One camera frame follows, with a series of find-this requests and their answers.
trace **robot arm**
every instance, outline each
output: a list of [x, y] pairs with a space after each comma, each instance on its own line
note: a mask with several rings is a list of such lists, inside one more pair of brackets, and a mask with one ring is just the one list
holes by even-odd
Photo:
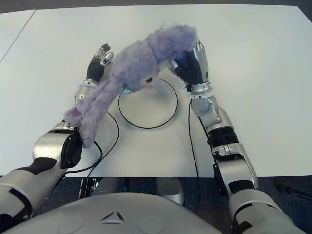
[[186, 83], [192, 103], [208, 138], [214, 158], [214, 177], [222, 195], [229, 199], [232, 232], [235, 234], [304, 233], [264, 192], [258, 190], [258, 178], [239, 142], [226, 111], [211, 96], [205, 48], [200, 41], [188, 54], [188, 67], [170, 61], [171, 67]]
[[[80, 83], [75, 101], [83, 99], [101, 80], [114, 54], [101, 46], [93, 56], [87, 78]], [[80, 161], [82, 143], [78, 128], [58, 123], [41, 136], [33, 149], [33, 163], [0, 178], [0, 233], [30, 219], [62, 179]]]

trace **black rim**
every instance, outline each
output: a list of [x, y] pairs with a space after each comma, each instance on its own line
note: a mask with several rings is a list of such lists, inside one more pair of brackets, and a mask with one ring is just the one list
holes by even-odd
[[161, 79], [161, 80], [164, 81], [164, 82], [166, 82], [167, 84], [169, 84], [169, 86], [173, 89], [173, 91], [174, 91], [174, 93], [175, 93], [175, 97], [176, 97], [176, 107], [175, 107], [175, 111], [174, 111], [174, 113], [172, 114], [172, 116], [171, 116], [166, 122], [162, 123], [161, 125], [155, 126], [155, 127], [141, 127], [141, 126], [135, 125], [134, 123], [132, 123], [132, 122], [130, 122], [129, 120], [127, 120], [127, 118], [123, 115], [123, 113], [122, 113], [122, 111], [121, 111], [121, 109], [120, 109], [120, 95], [119, 95], [119, 97], [118, 97], [118, 108], [119, 108], [119, 111], [120, 111], [122, 117], [123, 117], [128, 123], [130, 123], [131, 125], [136, 126], [136, 127], [138, 127], [138, 128], [142, 128], [142, 129], [154, 129], [154, 128], [159, 128], [159, 127], [165, 125], [166, 123], [168, 123], [168, 122], [173, 118], [173, 116], [175, 116], [176, 111], [177, 111], [177, 106], [178, 106], [178, 103], [179, 103], [179, 100], [178, 100], [177, 94], [176, 94], [176, 90], [174, 89], [174, 87], [172, 87], [172, 85], [171, 85], [170, 83], [168, 83], [167, 81], [165, 81], [165, 80], [163, 80], [163, 79]]

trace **floor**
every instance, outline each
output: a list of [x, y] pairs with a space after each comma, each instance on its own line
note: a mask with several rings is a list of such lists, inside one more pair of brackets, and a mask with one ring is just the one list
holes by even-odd
[[[269, 4], [296, 5], [312, 21], [312, 1], [310, 0], [0, 0], [0, 13], [28, 10], [111, 5], [152, 5], [152, 4]], [[230, 233], [230, 218], [227, 199], [217, 192], [214, 179], [201, 178], [200, 196], [198, 179], [181, 178], [185, 193], [185, 206], [211, 223], [225, 234]], [[312, 194], [312, 176], [260, 178], [260, 189], [270, 195], [282, 210], [303, 231], [312, 234], [312, 201], [277, 191], [276, 184], [283, 184]], [[78, 198], [80, 178], [66, 178], [52, 192], [37, 215], [67, 204]], [[150, 178], [131, 178], [130, 191], [155, 194]]]

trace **stuffed bunny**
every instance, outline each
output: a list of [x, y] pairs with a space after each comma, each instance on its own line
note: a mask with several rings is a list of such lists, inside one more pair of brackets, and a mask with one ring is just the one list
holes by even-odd
[[172, 59], [181, 58], [196, 45], [197, 34], [189, 26], [159, 29], [145, 40], [121, 51], [112, 64], [111, 78], [102, 82], [85, 99], [67, 111], [64, 120], [80, 128], [82, 143], [89, 148], [98, 125], [113, 100], [126, 88], [136, 92], [149, 85]]

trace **black cable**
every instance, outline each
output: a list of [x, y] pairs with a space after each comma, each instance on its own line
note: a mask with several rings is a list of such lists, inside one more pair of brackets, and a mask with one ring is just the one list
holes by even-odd
[[190, 137], [190, 142], [191, 142], [192, 154], [193, 154], [193, 159], [194, 159], [194, 164], [195, 164], [196, 174], [197, 174], [198, 202], [197, 202], [197, 205], [196, 205], [196, 208], [195, 208], [195, 214], [196, 214], [197, 211], [198, 211], [199, 205], [200, 205], [201, 189], [200, 189], [199, 173], [198, 173], [198, 168], [197, 168], [197, 163], [196, 163], [195, 154], [194, 154], [194, 148], [193, 148], [193, 142], [192, 142], [192, 137], [191, 137], [191, 128], [190, 128], [190, 126], [191, 126], [190, 125], [191, 103], [192, 103], [192, 100], [190, 101], [190, 104], [189, 104], [188, 125], [189, 125], [189, 137]]
[[189, 136], [190, 136], [190, 142], [191, 142], [191, 148], [192, 148], [192, 154], [193, 154], [194, 164], [195, 164], [195, 168], [196, 168], [196, 174], [197, 174], [197, 178], [199, 178], [197, 163], [196, 163], [195, 155], [194, 155], [193, 142], [192, 142], [192, 137], [191, 137], [191, 128], [190, 128], [190, 109], [191, 109], [191, 103], [192, 103], [192, 100], [190, 100], [190, 104], [189, 104], [189, 116], [188, 116]]
[[109, 149], [109, 151], [103, 156], [103, 151], [101, 149], [101, 147], [95, 142], [95, 145], [98, 147], [100, 153], [101, 153], [101, 156], [100, 156], [100, 159], [98, 161], [95, 162], [93, 168], [91, 169], [91, 171], [89, 172], [88, 176], [86, 177], [86, 189], [85, 189], [85, 193], [84, 193], [84, 197], [86, 196], [86, 192], [87, 192], [87, 188], [88, 188], [88, 178], [90, 177], [92, 171], [94, 170], [95, 167], [97, 167], [102, 161], [103, 159], [105, 159], [105, 157], [112, 151], [112, 149], [115, 147], [115, 145], [117, 144], [118, 140], [119, 140], [119, 135], [120, 135], [120, 129], [119, 129], [119, 125], [117, 123], [117, 121], [115, 120], [115, 118], [107, 112], [107, 114], [109, 114], [113, 121], [115, 122], [116, 126], [117, 126], [117, 129], [118, 129], [118, 135], [117, 135], [117, 138], [116, 138], [116, 141], [114, 142], [113, 146]]
[[159, 127], [165, 125], [166, 123], [168, 123], [168, 122], [175, 116], [176, 111], [177, 111], [178, 102], [179, 102], [179, 100], [178, 100], [178, 98], [177, 98], [176, 90], [174, 89], [174, 87], [173, 87], [171, 84], [169, 84], [169, 86], [173, 89], [173, 91], [174, 91], [174, 93], [175, 93], [175, 96], [176, 96], [176, 107], [175, 107], [175, 112], [172, 114], [172, 116], [171, 116], [166, 122], [164, 122], [164, 123], [162, 123], [162, 124], [160, 124], [160, 125], [158, 125], [158, 126], [155, 126], [155, 127], [141, 127], [141, 126], [135, 125], [134, 123], [132, 123], [132, 122], [130, 122], [129, 120], [127, 120], [126, 116], [124, 116], [124, 114], [122, 113], [121, 108], [120, 108], [120, 97], [121, 97], [121, 95], [119, 95], [119, 97], [118, 97], [118, 108], [119, 108], [119, 111], [120, 111], [122, 117], [123, 117], [128, 123], [130, 123], [131, 125], [133, 125], [133, 126], [135, 126], [135, 127], [138, 127], [138, 128], [142, 128], [142, 129], [154, 129], [154, 128], [159, 128]]

